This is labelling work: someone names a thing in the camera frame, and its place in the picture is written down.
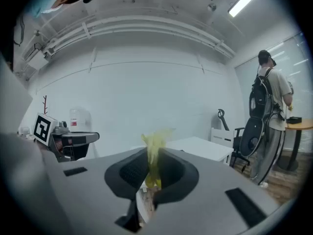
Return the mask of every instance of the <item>white pipe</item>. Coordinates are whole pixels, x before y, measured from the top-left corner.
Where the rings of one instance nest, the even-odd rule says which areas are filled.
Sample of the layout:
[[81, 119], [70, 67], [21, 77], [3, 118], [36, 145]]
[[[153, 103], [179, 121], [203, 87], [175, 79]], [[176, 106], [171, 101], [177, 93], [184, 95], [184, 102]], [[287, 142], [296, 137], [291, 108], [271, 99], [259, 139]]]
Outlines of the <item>white pipe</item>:
[[[200, 30], [194, 26], [191, 26], [189, 24], [186, 23], [182, 23], [176, 20], [172, 20], [172, 19], [167, 19], [167, 18], [160, 18], [160, 17], [154, 17], [154, 16], [121, 16], [121, 17], [113, 17], [113, 18], [107, 18], [107, 19], [102, 19], [102, 20], [98, 20], [92, 23], [87, 24], [87, 27], [94, 27], [97, 26], [99, 24], [107, 24], [107, 23], [115, 23], [115, 22], [120, 22], [120, 21], [126, 21], [126, 20], [147, 20], [147, 21], [153, 21], [153, 22], [161, 22], [161, 23], [167, 23], [167, 24], [174, 24], [176, 26], [180, 26], [183, 28], [187, 28], [189, 30], [195, 31], [203, 36], [206, 36], [207, 38], [210, 38], [211, 40], [213, 40], [214, 42], [219, 43], [220, 40], [217, 39], [216, 37], [213, 37], [211, 34]], [[221, 44], [222, 47], [224, 47], [225, 49], [227, 49], [231, 54], [236, 55], [236, 53], [230, 48], [228, 47], [226, 44]]]
[[[202, 39], [201, 37], [199, 37], [196, 34], [185, 32], [185, 31], [180, 30], [180, 29], [175, 29], [175, 28], [172, 28], [170, 26], [155, 25], [155, 24], [151, 24], [151, 23], [149, 23], [149, 24], [148, 23], [127, 23], [127, 24], [125, 23], [125, 24], [118, 24], [118, 25], [104, 27], [104, 28], [101, 28], [101, 29], [91, 30], [91, 31], [89, 31], [89, 34], [91, 36], [94, 36], [95, 33], [98, 33], [98, 32], [103, 32], [103, 34], [105, 34], [104, 32], [105, 31], [109, 31], [109, 30], [114, 30], [114, 31], [112, 31], [112, 33], [113, 33], [113, 32], [116, 32], [116, 29], [127, 28], [127, 27], [149, 27], [149, 28], [160, 28], [160, 29], [164, 29], [164, 30], [169, 30], [171, 32], [177, 32], [177, 33], [181, 34], [181, 36], [183, 36], [183, 35], [190, 36], [190, 37], [192, 37], [194, 39], [197, 39], [197, 40], [199, 40], [201, 42], [204, 42], [204, 43], [206, 43], [206, 44], [208, 44], [210, 46], [213, 46], [215, 49], [219, 49], [219, 46], [217, 46], [215, 43], [213, 43], [213, 42], [211, 42], [209, 40], [204, 40], [204, 39]], [[78, 39], [82, 39], [85, 36], [86, 36], [86, 34], [81, 34], [79, 36], [76, 36], [75, 38], [69, 39], [68, 41], [64, 42], [60, 46], [56, 47], [55, 51], [58, 51], [62, 47], [69, 45], [73, 41], [76, 41]], [[227, 54], [227, 57], [230, 57], [230, 55], [228, 53], [226, 53], [224, 51], [222, 53], [223, 54], [225, 53], [225, 54]]]
[[62, 42], [63, 40], [65, 40], [66, 38], [68, 38], [68, 37], [70, 37], [72, 35], [75, 35], [76, 33], [80, 32], [81, 30], [83, 30], [82, 26], [80, 26], [77, 29], [69, 32], [68, 34], [66, 34], [63, 37], [59, 38], [57, 41], [55, 41], [55, 42], [49, 44], [48, 46], [46, 46], [45, 49], [44, 49], [44, 52], [46, 52], [46, 49], [55, 47], [58, 43]]
[[[164, 30], [169, 30], [171, 32], [176, 32], [182, 35], [187, 35], [187, 36], [191, 36], [193, 38], [196, 38], [200, 41], [204, 41], [201, 37], [199, 37], [197, 34], [193, 34], [193, 33], [189, 33], [189, 32], [185, 32], [183, 30], [180, 29], [175, 29], [173, 27], [170, 26], [162, 26], [162, 25], [155, 25], [155, 24], [148, 24], [148, 23], [127, 23], [127, 24], [118, 24], [118, 25], [114, 25], [114, 26], [109, 26], [109, 27], [105, 27], [105, 28], [101, 28], [101, 29], [95, 29], [95, 30], [91, 30], [89, 31], [89, 33], [91, 34], [91, 36], [93, 36], [95, 33], [97, 32], [101, 32], [101, 31], [106, 31], [106, 30], [110, 30], [110, 29], [119, 29], [119, 28], [127, 28], [127, 27], [145, 27], [145, 28], [156, 28], [156, 29], [164, 29]], [[207, 44], [210, 44], [212, 46], [216, 46], [215, 43], [209, 41], [209, 40], [205, 40], [205, 42]]]
[[[91, 18], [93, 17], [96, 17], [96, 16], [99, 16], [101, 14], [104, 14], [104, 13], [108, 13], [108, 12], [112, 12], [112, 11], [118, 11], [118, 10], [133, 10], [133, 9], [143, 9], [143, 10], [159, 10], [159, 11], [164, 11], [164, 12], [168, 12], [168, 13], [171, 13], [171, 14], [175, 14], [173, 11], [171, 10], [167, 10], [167, 9], [159, 9], [159, 8], [155, 8], [155, 7], [143, 7], [143, 6], [138, 6], [138, 7], [121, 7], [121, 8], [114, 8], [114, 9], [109, 9], [109, 10], [102, 10], [102, 11], [99, 11], [98, 13], [95, 13], [93, 15], [89, 15], [89, 16], [86, 16], [84, 18], [81, 18], [73, 23], [71, 23], [70, 25], [68, 25], [67, 27], [63, 28], [62, 30], [60, 30], [58, 32], [57, 35], [60, 35], [62, 34], [64, 31], [68, 30], [68, 29], [71, 29], [73, 26], [75, 26], [75, 24], [81, 24], [82, 21], [87, 21], [87, 20], [91, 20]], [[178, 15], [178, 16], [181, 16], [183, 18], [187, 18], [189, 20], [192, 20], [193, 22], [201, 25], [202, 27], [206, 27], [206, 28], [210, 28], [212, 29], [213, 31], [215, 31], [217, 34], [221, 35], [223, 38], [225, 38], [225, 36], [223, 34], [221, 34], [220, 32], [218, 32], [217, 30], [215, 30], [213, 27], [195, 19], [195, 18], [192, 18], [188, 15], [185, 15], [184, 13], [179, 13], [179, 14], [175, 14], [175, 15]]]
[[[211, 47], [211, 48], [214, 48], [214, 46], [215, 46], [215, 45], [210, 45], [210, 44], [208, 44], [208, 43], [206, 43], [204, 41], [201, 41], [199, 39], [195, 39], [195, 38], [192, 38], [192, 37], [189, 37], [189, 36], [186, 36], [186, 35], [182, 35], [182, 34], [179, 34], [179, 33], [169, 32], [169, 31], [165, 31], [165, 30], [155, 30], [155, 29], [120, 29], [120, 30], [110, 30], [110, 31], [106, 31], [106, 32], [98, 32], [98, 33], [93, 34], [92, 36], [99, 36], [99, 35], [111, 34], [111, 33], [116, 33], [116, 32], [158, 32], [158, 33], [164, 33], [164, 34], [170, 34], [170, 35], [173, 35], [173, 36], [183, 37], [183, 38], [186, 38], [186, 39], [189, 39], [189, 40], [201, 43], [201, 44], [203, 44], [205, 46], [208, 46], [208, 47]], [[80, 38], [78, 40], [75, 40], [74, 42], [62, 44], [62, 46], [59, 46], [57, 49], [55, 49], [55, 53], [60, 51], [61, 49], [63, 49], [65, 46], [67, 46], [69, 44], [73, 44], [75, 42], [78, 42], [78, 41], [80, 41], [82, 39], [86, 39], [87, 38], [87, 36], [85, 34], [82, 35], [82, 36], [83, 36], [82, 38]], [[221, 54], [225, 55], [228, 58], [232, 58], [228, 53], [225, 53], [223, 50], [216, 49], [216, 51], [220, 52]]]

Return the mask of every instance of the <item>round wooden table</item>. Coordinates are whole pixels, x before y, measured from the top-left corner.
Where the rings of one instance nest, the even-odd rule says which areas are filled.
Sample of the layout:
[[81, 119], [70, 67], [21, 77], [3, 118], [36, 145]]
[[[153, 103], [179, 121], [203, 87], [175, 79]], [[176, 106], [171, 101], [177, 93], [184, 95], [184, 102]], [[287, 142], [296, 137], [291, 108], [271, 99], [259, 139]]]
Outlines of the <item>round wooden table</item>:
[[295, 159], [298, 154], [298, 149], [301, 141], [302, 130], [313, 129], [313, 119], [302, 119], [301, 123], [286, 124], [286, 130], [295, 130], [295, 140], [291, 157], [281, 156], [277, 165], [284, 170], [295, 171], [298, 168], [298, 161]]

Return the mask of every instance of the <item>hand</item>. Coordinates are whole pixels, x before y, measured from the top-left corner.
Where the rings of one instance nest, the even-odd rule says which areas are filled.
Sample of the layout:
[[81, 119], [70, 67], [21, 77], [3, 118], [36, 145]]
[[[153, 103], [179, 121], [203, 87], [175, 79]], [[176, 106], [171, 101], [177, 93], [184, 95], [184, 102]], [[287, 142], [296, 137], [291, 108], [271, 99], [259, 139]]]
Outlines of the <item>hand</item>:
[[291, 104], [290, 106], [288, 106], [288, 110], [289, 110], [289, 111], [292, 111], [292, 110], [293, 110], [292, 104]]

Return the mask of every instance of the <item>hair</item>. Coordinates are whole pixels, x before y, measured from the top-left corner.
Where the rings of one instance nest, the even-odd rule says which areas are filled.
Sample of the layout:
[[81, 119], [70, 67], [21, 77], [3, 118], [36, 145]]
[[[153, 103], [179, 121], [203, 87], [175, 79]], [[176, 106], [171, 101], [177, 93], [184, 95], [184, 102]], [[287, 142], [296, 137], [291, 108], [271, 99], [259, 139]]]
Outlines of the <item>hair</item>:
[[268, 63], [268, 58], [270, 57], [270, 53], [267, 52], [266, 50], [262, 50], [259, 52], [258, 58], [259, 58], [259, 64], [267, 64]]

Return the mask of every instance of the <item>white chair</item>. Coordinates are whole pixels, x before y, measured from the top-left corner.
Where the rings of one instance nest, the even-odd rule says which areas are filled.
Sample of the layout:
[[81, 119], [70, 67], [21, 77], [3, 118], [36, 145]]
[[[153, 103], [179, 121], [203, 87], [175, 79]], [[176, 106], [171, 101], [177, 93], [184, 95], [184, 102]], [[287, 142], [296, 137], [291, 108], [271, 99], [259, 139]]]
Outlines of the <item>white chair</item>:
[[[232, 148], [234, 144], [234, 133], [231, 131], [211, 128], [211, 142]], [[228, 155], [227, 160], [224, 161], [224, 164], [229, 166], [230, 159], [231, 154]]]

